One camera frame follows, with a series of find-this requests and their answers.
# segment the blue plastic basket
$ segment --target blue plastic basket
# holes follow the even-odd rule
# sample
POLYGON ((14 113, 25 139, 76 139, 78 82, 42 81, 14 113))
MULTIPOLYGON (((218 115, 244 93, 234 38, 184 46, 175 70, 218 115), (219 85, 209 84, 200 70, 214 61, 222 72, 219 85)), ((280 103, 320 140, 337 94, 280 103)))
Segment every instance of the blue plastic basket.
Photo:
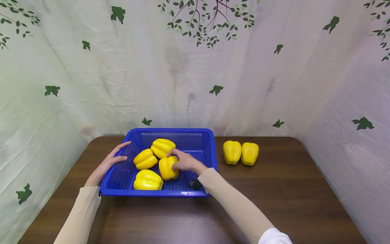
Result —
MULTIPOLYGON (((153 141, 165 138, 173 141, 176 148, 191 154, 207 167, 217 170, 217 159, 214 134, 209 129, 192 128, 137 128, 130 130, 123 142, 131 144, 122 148, 117 154, 127 156, 127 160, 115 164, 105 175, 100 191, 107 196, 155 196, 155 197, 206 197, 209 196, 202 187, 194 191, 189 187, 190 180, 198 175, 190 171, 180 171, 175 180, 164 181, 160 191, 140 191, 133 189, 136 174, 139 172, 133 164, 133 159, 142 150, 150 148, 153 141)), ((151 168, 160 175, 158 164, 151 168)))

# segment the left hand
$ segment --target left hand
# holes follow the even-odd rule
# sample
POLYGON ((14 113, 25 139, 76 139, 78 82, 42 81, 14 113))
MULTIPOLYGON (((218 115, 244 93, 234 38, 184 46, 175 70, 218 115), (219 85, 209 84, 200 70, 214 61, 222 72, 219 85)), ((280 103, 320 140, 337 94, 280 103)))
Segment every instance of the left hand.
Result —
POLYGON ((122 143, 114 148, 110 154, 101 162, 101 164, 95 169, 95 171, 90 175, 85 183, 84 187, 94 187, 100 185, 107 171, 116 163, 125 161, 127 159, 126 156, 117 156, 115 154, 119 152, 122 148, 129 145, 131 141, 122 143))

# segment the black object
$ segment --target black object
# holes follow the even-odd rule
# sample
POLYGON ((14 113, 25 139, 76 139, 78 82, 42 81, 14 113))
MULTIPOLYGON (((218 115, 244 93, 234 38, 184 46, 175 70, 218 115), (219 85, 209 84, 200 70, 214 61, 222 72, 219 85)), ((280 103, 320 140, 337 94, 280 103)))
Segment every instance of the black object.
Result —
POLYGON ((200 188, 202 188, 202 184, 198 181, 198 179, 195 180, 190 180, 188 183, 189 187, 192 188, 193 190, 197 191, 200 188))

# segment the tree branch print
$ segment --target tree branch print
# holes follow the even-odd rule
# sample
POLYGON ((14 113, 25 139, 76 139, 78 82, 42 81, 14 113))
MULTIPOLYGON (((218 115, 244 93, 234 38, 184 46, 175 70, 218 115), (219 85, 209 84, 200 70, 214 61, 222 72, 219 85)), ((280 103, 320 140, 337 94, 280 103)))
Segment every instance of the tree branch print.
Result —
MULTIPOLYGON (((10 2, 3 1, 0 2, 0 7, 3 7, 5 9, 8 9, 12 13, 15 14, 22 14, 24 17, 28 18, 32 25, 39 25, 39 22, 41 21, 37 16, 35 16, 35 13, 32 11, 27 11, 23 8, 20 8, 18 6, 18 2, 16 0, 10 0, 10 2)), ((15 24, 16 25, 16 34, 21 34, 23 38, 25 38, 27 35, 33 36, 29 30, 26 30, 27 25, 19 20, 14 21, 9 16, 0 13, 0 24, 15 24)), ((7 41, 10 38, 8 36, 5 36, 4 34, 0 33, 0 48, 1 49, 8 49, 7 47, 7 41)))
MULTIPOLYGON (((364 4, 363 6, 367 8, 369 7, 372 7, 375 5, 375 0, 370 0, 369 2, 367 2, 366 4, 364 4)), ((379 20, 381 17, 385 16, 386 15, 386 12, 384 11, 385 8, 387 8, 388 6, 390 6, 390 0, 382 0, 380 3, 378 3, 375 8, 378 8, 375 12, 371 13, 371 15, 373 16, 371 21, 374 21, 374 20, 379 20)), ((378 29, 378 30, 374 30, 372 31, 371 34, 369 34, 368 36, 379 36, 379 41, 380 41, 380 46, 382 48, 385 48, 387 46, 387 41, 385 41, 386 39, 386 34, 387 32, 390 31, 390 18, 387 18, 384 20, 383 22, 384 25, 386 25, 384 28, 382 29, 378 29)), ((386 54, 386 56, 384 56, 382 58, 382 61, 385 61, 385 60, 389 60, 390 58, 390 52, 386 54)))
POLYGON ((173 17, 172 21, 167 23, 167 29, 174 29, 183 36, 197 38, 197 46, 206 43, 207 48, 213 49, 214 45, 220 41, 218 33, 223 28, 225 28, 227 32, 225 38, 227 38, 228 41, 230 39, 237 40, 236 32, 238 31, 238 26, 232 24, 229 20, 231 16, 228 16, 228 10, 234 14, 234 17, 244 21, 244 28, 250 30, 255 24, 255 16, 245 11, 248 7, 246 4, 248 0, 241 0, 240 4, 235 4, 233 7, 228 5, 229 0, 213 0, 211 1, 213 3, 212 5, 209 5, 204 0, 189 0, 186 1, 186 3, 184 3, 184 1, 164 0, 164 3, 159 4, 157 7, 160 8, 161 13, 166 12, 169 16, 173 17), (187 12, 191 18, 187 18, 185 12, 187 12), (222 24, 215 24, 215 21, 219 16, 224 22, 222 24), (186 18, 188 20, 184 21, 184 23, 186 23, 187 26, 184 27, 182 26, 182 21, 186 18), (211 34, 214 29, 216 29, 216 34, 211 34))

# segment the hand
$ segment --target hand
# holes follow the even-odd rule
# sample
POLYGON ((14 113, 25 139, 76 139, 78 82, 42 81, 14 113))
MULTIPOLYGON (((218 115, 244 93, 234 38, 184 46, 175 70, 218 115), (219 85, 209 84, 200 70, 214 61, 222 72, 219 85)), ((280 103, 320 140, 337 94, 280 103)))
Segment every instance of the hand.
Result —
POLYGON ((115 154, 119 152, 122 148, 129 145, 131 141, 122 143, 114 148, 110 152, 110 154, 107 155, 107 157, 101 162, 101 164, 95 169, 95 171, 90 175, 90 177, 87 179, 87 182, 85 183, 84 187, 94 187, 100 185, 101 181, 103 180, 105 174, 107 171, 117 162, 121 162, 127 159, 126 156, 117 156, 115 157, 115 154))
POLYGON ((207 167, 202 164, 200 161, 196 160, 193 156, 188 153, 184 153, 176 148, 170 150, 167 154, 167 157, 172 156, 172 154, 176 154, 179 158, 179 161, 172 165, 172 170, 190 170, 197 175, 201 175, 203 171, 207 169, 207 167))

